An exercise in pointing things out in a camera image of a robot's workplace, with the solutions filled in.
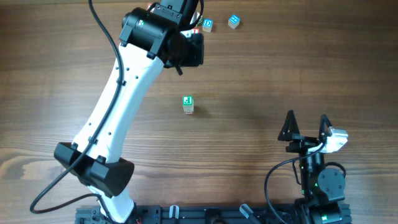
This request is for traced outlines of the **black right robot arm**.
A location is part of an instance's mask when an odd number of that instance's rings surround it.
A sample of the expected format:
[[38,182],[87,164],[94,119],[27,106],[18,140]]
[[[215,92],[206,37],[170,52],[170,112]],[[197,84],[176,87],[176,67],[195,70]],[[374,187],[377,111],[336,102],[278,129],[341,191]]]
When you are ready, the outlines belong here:
[[286,151],[298,154],[303,198],[294,202],[297,223],[340,223],[339,202],[345,199],[345,168],[337,162],[325,162],[325,154],[339,151],[348,142],[344,129],[334,128],[321,115],[318,137],[302,136],[292,110],[287,112],[278,140],[288,142]]

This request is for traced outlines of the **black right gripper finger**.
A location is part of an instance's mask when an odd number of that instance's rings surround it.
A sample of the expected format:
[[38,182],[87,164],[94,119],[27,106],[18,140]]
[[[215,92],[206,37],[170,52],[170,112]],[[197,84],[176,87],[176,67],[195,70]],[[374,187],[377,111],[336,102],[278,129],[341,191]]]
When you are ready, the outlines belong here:
[[319,140],[324,140],[328,136],[328,128],[332,127],[330,120],[326,114],[320,116],[320,127],[319,127]]
[[287,112],[284,125],[277,137],[279,141],[293,141],[300,138],[300,131],[293,110]]

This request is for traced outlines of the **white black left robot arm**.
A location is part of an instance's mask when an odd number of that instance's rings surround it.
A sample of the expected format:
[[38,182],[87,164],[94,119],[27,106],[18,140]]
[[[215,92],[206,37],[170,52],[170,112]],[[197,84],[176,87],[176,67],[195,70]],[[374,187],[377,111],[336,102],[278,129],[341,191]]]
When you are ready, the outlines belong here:
[[200,0],[161,1],[127,13],[113,71],[91,116],[72,142],[55,148],[56,160],[98,198],[107,222],[127,223],[134,214],[127,189],[134,164],[121,154],[145,93],[163,69],[203,63],[203,36],[186,36],[203,8]]

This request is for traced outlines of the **green sided wooden block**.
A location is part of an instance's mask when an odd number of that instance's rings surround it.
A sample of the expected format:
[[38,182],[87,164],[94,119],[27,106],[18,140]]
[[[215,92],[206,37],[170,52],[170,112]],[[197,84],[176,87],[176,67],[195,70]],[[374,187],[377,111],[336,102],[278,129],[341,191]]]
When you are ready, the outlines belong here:
[[193,96],[183,96],[182,105],[184,111],[194,111]]

